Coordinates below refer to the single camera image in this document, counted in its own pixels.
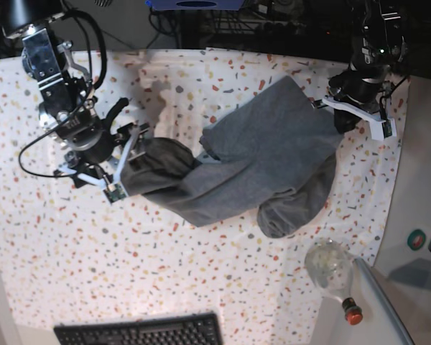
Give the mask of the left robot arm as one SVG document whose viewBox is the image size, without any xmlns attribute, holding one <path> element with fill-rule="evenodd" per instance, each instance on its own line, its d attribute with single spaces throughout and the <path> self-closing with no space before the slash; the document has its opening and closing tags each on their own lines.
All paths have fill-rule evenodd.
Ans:
<svg viewBox="0 0 431 345">
<path fill-rule="evenodd" d="M 371 138 L 382 141 L 397 135 L 395 120 L 387 110 L 396 86 L 386 77 L 405 54 L 402 16 L 393 1 L 349 1 L 348 6 L 351 60 L 346 70 L 329 80 L 330 95 L 323 103 L 334 110 L 334 125 L 340 133 L 364 120 Z"/>
</svg>

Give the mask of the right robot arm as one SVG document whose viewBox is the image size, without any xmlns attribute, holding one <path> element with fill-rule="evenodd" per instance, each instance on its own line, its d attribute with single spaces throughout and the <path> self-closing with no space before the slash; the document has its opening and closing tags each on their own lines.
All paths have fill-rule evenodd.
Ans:
<svg viewBox="0 0 431 345">
<path fill-rule="evenodd" d="M 97 80 L 91 67 L 75 63 L 72 43 L 58 39 L 51 30 L 51 23 L 58 19 L 82 19 L 93 29 L 101 54 Z M 0 25 L 5 37 L 22 41 L 24 71 L 37 82 L 42 95 L 39 121 L 44 135 L 70 148 L 65 164 L 51 178 L 81 173 L 105 176 L 101 163 L 110 160 L 114 149 L 127 141 L 125 130 L 112 134 L 111 126 L 129 101 L 120 98 L 104 119 L 96 113 L 94 93 L 106 77 L 107 54 L 95 19 L 81 10 L 64 9 L 61 1 L 0 1 Z"/>
</svg>

